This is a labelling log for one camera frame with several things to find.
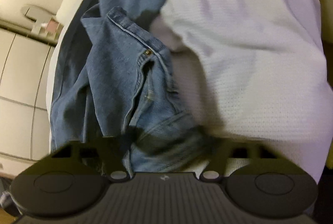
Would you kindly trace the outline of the white wardrobe cabinet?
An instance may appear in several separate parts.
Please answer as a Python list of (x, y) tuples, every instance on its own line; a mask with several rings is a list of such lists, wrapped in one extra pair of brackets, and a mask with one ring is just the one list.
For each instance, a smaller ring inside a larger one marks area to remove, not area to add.
[(50, 151), (46, 85), (51, 46), (1, 30), (1, 175), (9, 178)]

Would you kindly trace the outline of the blue denim jeans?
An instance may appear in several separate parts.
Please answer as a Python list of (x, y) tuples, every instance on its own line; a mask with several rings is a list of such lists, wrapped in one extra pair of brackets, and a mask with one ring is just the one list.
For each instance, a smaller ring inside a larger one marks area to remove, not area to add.
[(99, 139), (130, 172), (176, 172), (207, 137), (179, 96), (169, 49), (149, 32), (166, 0), (83, 0), (59, 47), (51, 150)]

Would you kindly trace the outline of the white bed cover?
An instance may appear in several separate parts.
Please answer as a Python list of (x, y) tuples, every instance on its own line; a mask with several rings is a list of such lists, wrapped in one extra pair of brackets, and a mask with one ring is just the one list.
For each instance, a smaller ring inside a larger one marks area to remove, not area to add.
[[(64, 0), (47, 81), (83, 0)], [(319, 181), (332, 141), (319, 0), (166, 0), (149, 32), (170, 51), (179, 96), (207, 137), (201, 173), (224, 138), (261, 141)]]

